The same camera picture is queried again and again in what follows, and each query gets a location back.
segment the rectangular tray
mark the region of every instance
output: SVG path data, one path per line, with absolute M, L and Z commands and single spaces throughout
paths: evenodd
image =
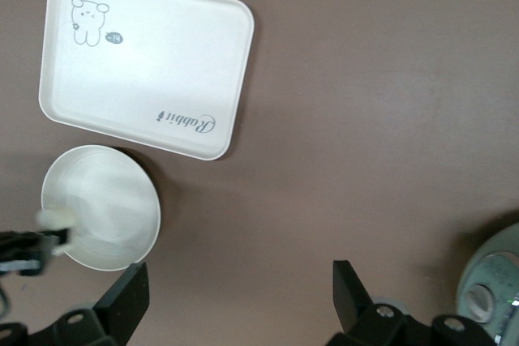
M 238 0 L 47 0 L 41 109 L 215 160 L 230 145 L 253 32 Z

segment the brown surface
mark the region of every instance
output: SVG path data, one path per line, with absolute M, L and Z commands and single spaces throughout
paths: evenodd
M 256 30 L 229 152 L 203 162 L 51 122 L 45 0 L 0 2 L 2 229 L 34 229 L 64 151 L 123 147 L 157 182 L 152 303 L 130 344 L 319 345 L 333 259 L 419 320 L 453 308 L 482 229 L 519 206 L 517 0 L 243 0 Z M 118 273 L 7 277 L 34 331 Z

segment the round container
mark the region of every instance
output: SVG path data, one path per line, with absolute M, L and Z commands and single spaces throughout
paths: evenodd
M 149 176 L 111 147 L 87 145 L 62 154 L 41 190 L 43 210 L 66 208 L 77 216 L 69 257 L 99 271 L 141 261 L 161 225 L 159 198 Z
M 457 312 L 480 323 L 496 344 L 519 344 L 519 224 L 490 238 L 469 261 Z

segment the round dish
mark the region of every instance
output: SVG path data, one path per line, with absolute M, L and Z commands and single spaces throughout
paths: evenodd
M 111 147 L 87 145 L 50 166 L 41 207 L 77 216 L 69 257 L 99 271 L 118 271 L 142 260 L 161 225 L 157 191 L 144 170 Z

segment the cartoon bear drawing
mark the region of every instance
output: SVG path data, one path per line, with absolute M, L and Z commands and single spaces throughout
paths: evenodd
M 105 24 L 105 14 L 109 11 L 108 5 L 89 0 L 72 0 L 72 6 L 75 43 L 96 46 L 101 38 L 101 28 Z

